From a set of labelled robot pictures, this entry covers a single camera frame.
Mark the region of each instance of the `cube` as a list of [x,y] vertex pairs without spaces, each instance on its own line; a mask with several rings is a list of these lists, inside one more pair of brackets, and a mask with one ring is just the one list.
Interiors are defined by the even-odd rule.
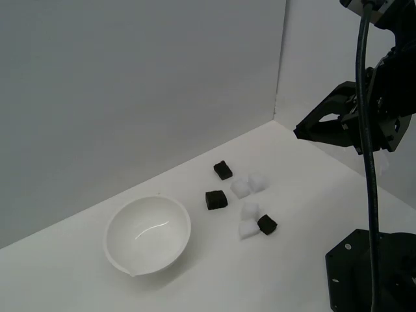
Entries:
[[258,203],[244,202],[241,209],[241,220],[254,219],[257,221],[260,217],[260,208]]
[[266,235],[270,235],[273,233],[276,228],[278,227],[278,224],[271,219],[267,214],[262,216],[259,221],[257,221],[257,225],[260,228],[260,231],[262,231]]
[[228,206],[227,197],[222,190],[213,190],[205,193],[208,210],[225,208]]
[[214,166],[214,171],[218,174],[221,180],[226,180],[233,176],[233,172],[227,166],[225,161],[221,161],[220,163]]
[[241,240],[247,239],[258,233],[260,233],[260,229],[254,219],[249,219],[240,222],[239,235]]
[[251,193],[250,187],[243,179],[237,179],[232,182],[230,189],[239,199],[244,198]]
[[248,184],[251,190],[255,193],[261,192],[262,190],[267,189],[267,180],[261,174],[249,174]]

